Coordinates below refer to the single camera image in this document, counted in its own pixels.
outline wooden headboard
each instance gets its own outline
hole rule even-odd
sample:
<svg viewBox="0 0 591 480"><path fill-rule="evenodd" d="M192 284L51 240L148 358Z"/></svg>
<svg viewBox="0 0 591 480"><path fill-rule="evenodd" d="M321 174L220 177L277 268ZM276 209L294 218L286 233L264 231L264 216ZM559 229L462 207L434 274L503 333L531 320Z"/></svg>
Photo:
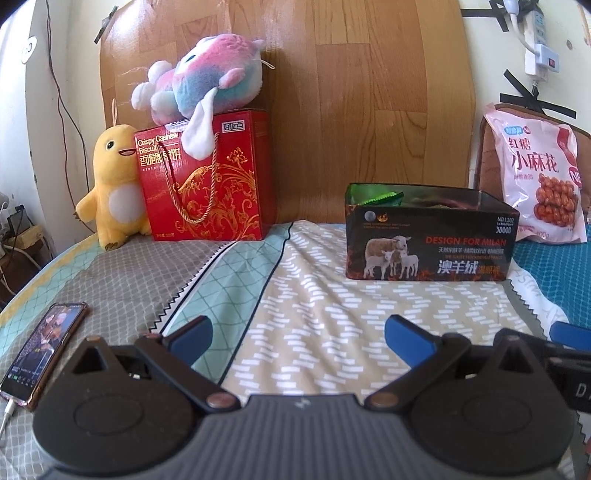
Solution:
<svg viewBox="0 0 591 480"><path fill-rule="evenodd" d="M467 185L474 87L457 0L134 0L102 38L105 118L156 60L207 35L264 38L278 222L343 222L353 181ZM445 39L445 48L441 39Z"/></svg>

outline pink snack bag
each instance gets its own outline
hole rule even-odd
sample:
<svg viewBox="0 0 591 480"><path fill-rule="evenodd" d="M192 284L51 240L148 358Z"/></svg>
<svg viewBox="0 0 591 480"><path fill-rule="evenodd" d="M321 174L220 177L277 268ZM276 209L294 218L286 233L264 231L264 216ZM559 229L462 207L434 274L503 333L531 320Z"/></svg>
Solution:
<svg viewBox="0 0 591 480"><path fill-rule="evenodd" d="M577 168L577 139L568 125L485 108L495 135L505 203L519 210L517 240L587 242Z"/></svg>

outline black box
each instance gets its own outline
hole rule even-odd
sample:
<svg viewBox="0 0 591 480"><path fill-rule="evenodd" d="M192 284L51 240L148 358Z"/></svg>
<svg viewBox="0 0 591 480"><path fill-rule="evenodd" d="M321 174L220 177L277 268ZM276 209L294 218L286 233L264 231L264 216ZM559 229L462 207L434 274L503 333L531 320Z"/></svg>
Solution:
<svg viewBox="0 0 591 480"><path fill-rule="evenodd" d="M391 192L402 199L360 205ZM480 190L375 183L349 185L345 215L355 280L504 280L519 221Z"/></svg>

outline smartphone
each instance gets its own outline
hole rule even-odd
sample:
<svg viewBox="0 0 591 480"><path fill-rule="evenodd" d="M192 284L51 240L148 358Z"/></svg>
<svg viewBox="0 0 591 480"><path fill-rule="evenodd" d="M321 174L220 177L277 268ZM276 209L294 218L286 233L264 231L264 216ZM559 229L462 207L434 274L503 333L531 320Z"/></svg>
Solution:
<svg viewBox="0 0 591 480"><path fill-rule="evenodd" d="M0 384L0 394L32 411L80 322L86 303L54 303L18 353Z"/></svg>

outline black tape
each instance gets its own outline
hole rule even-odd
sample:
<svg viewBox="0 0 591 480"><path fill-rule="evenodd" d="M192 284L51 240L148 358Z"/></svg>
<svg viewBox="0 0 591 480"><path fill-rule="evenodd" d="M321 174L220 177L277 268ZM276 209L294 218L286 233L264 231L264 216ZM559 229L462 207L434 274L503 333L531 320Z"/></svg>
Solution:
<svg viewBox="0 0 591 480"><path fill-rule="evenodd" d="M505 21L505 14L507 10L505 7L499 8L497 2L493 0L489 0L491 8L462 8L460 12L462 12L463 17L490 17L496 18L499 22L499 26L503 32L508 32L509 27L507 27L507 22Z"/></svg>
<svg viewBox="0 0 591 480"><path fill-rule="evenodd" d="M523 106L528 110L532 110L543 115L545 115L544 109L546 109L552 110L553 112L561 113L562 115L569 116L571 118L577 118L577 112L571 110L570 108L566 108L561 105L556 105L555 103L538 100L537 95L532 95L532 93L530 93L530 91L527 88L525 88L525 86L519 80L517 80L509 70L505 70L504 75L505 78L509 80L510 84L513 85L515 90L517 90L521 94L521 96L518 97L515 95L501 93L499 95L499 101L501 101L502 103L511 103L513 105Z"/></svg>
<svg viewBox="0 0 591 480"><path fill-rule="evenodd" d="M98 42L100 42L100 38L104 35L105 30L107 29L107 27L109 26L109 24L111 23L111 19L113 18L113 15L115 15L115 12L117 11L119 7L117 5L115 5L113 7L113 10L111 10L111 13L109 14L109 16L107 18L104 18L101 25L100 25L100 30L96 35L95 38L95 44L98 44Z"/></svg>

